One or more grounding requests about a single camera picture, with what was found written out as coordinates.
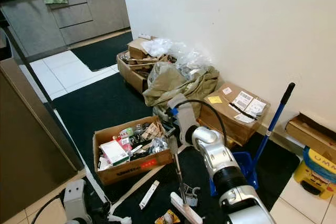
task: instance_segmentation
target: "white tile floor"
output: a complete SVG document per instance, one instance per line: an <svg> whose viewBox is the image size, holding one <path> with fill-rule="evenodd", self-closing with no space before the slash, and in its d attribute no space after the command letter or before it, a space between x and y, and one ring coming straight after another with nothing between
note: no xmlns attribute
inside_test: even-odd
<svg viewBox="0 0 336 224"><path fill-rule="evenodd" d="M71 51L35 61L31 63L31 66L52 99L118 72L117 65L91 72ZM96 185L95 189L100 191L99 194L102 197L103 192L100 187ZM28 219L25 219L26 214L24 211L20 212L6 224L30 223L31 217L29 216L33 213L29 212ZM336 196L322 200L306 192L291 178L273 206L271 214L277 224L335 224ZM49 223L61 224L61 222L57 222L58 220L63 219L53 217L53 220L49 220Z"/></svg>
<svg viewBox="0 0 336 224"><path fill-rule="evenodd" d="M70 50L30 65L52 100L119 72L117 64L92 72ZM25 66L20 67L27 74Z"/></svg>

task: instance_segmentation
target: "yellow sticky note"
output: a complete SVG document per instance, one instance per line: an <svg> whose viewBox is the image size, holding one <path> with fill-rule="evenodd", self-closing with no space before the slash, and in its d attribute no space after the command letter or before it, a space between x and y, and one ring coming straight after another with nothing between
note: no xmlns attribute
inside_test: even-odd
<svg viewBox="0 0 336 224"><path fill-rule="evenodd" d="M219 96L216 97L208 97L210 103L214 104L214 103L222 103L221 98Z"/></svg>

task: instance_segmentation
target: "black carpet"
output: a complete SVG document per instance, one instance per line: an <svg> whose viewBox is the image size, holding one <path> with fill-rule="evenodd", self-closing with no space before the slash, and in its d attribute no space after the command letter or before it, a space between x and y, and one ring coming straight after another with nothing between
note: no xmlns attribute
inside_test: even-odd
<svg viewBox="0 0 336 224"><path fill-rule="evenodd" d="M93 44L72 49L71 51L91 71L98 71L117 63L116 55L127 50L127 43L132 41L132 33L128 32Z"/></svg>
<svg viewBox="0 0 336 224"><path fill-rule="evenodd" d="M152 114L152 109L145 106L142 96L125 84L119 74L59 97L54 100L54 105L97 180L93 169L92 153L94 131ZM256 133L247 145L234 151L249 151L254 156L262 138L263 136ZM218 199L210 197L208 173L202 157L194 149L188 148L180 154L180 162L185 182L190 186L202 188L197 212L206 217L205 223L220 223L222 213L218 211ZM257 193L269 210L298 164L299 159L295 154L272 141L266 145L257 167L259 180ZM110 200L116 201L142 176L144 174L103 187L103 190ZM147 209L140 211L139 203L155 179L160 181L160 189L155 192ZM177 191L177 187L175 168L172 164L166 165L126 199L116 209L115 214L132 216L133 223L153 223L157 217L163 215L169 208L173 208L169 194Z"/></svg>

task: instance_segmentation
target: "black wire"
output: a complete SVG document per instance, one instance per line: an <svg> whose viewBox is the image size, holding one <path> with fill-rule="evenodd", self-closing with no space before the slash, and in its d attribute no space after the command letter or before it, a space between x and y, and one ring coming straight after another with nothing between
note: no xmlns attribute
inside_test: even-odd
<svg viewBox="0 0 336 224"><path fill-rule="evenodd" d="M217 116L217 119L219 120L219 123L221 124L220 126L222 127L222 131L223 131L223 135L224 135L224 146L226 146L226 143L227 143L226 130L225 130L225 127L224 127L224 123L223 123L221 117L219 116L218 112L211 105L207 104L206 102L201 101L201 100L195 100L195 99L190 99L190 100L185 100L183 102L180 102L175 106L175 108L178 108L182 104L189 103L189 102L201 103L202 105L205 105L208 108L210 108L215 113L215 115Z"/></svg>
<svg viewBox="0 0 336 224"><path fill-rule="evenodd" d="M41 209L37 212L37 214L35 215L31 224L35 224L35 221L36 221L37 217L40 215L40 213L43 211L43 209L45 209L52 201L54 201L55 199L58 199L58 198L59 198L59 195L56 195L54 198L50 199L47 203L45 203L41 207Z"/></svg>

